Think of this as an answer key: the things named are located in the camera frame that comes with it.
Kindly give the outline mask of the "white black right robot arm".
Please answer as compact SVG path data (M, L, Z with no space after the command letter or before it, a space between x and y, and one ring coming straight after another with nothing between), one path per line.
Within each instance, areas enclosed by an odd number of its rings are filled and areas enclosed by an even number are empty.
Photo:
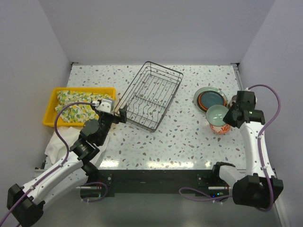
M223 121L240 130L246 156L246 173L241 174L235 165L217 162L211 173L211 181L217 186L224 183L232 189L232 199L237 205L269 211L284 189L271 167L265 142L264 113L257 110L254 92L237 92L236 102L228 110Z

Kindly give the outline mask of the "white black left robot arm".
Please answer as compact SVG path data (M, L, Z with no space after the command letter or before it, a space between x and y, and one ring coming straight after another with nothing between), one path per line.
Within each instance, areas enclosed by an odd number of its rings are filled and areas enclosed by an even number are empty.
M44 213L43 208L47 204L44 196L78 169L84 171L81 175L82 181L86 185L94 185L98 181L98 169L91 160L100 153L111 125L126 123L126 110L127 107L124 106L119 109L119 114L115 115L96 109L99 118L84 124L76 142L67 147L64 158L34 180L23 186L14 184L9 188L6 216L13 215L23 227L32 226Z

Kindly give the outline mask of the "beige ceramic cup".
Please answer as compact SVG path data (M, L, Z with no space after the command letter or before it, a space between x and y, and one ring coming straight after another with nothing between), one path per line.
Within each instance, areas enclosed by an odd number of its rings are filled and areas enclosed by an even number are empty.
M230 99L228 105L227 105L228 109L230 109L230 108L232 107L232 105L233 105L234 103L236 103L236 100L237 100L237 95L233 95L233 96L231 97L231 99Z

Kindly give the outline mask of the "celadon green bowl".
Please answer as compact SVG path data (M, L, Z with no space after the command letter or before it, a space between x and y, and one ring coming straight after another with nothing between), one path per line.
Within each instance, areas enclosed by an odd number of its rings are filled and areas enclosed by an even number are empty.
M206 119L213 126L223 126L226 123L223 121L228 113L228 108L224 105L213 105L206 111Z

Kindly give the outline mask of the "red white patterned bowl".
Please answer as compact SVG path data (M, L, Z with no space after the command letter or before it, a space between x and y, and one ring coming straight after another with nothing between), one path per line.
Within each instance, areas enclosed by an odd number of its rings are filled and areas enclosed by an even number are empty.
M228 124L224 124L221 126L215 126L213 124L209 124L211 130L216 134L226 134L230 131L231 126Z

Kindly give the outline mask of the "celadon green flower plate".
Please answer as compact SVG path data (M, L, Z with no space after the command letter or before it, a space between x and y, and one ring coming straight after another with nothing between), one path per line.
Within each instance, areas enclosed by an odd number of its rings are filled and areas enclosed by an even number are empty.
M195 106L204 113L213 105L227 106L227 102L224 92L215 87L202 87L194 95Z

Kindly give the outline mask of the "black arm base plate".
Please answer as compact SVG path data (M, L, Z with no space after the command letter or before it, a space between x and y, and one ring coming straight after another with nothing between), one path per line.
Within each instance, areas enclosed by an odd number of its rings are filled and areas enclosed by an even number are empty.
M211 170L99 170L88 183L106 184L107 197L118 193L194 193L201 199L228 196L230 187Z

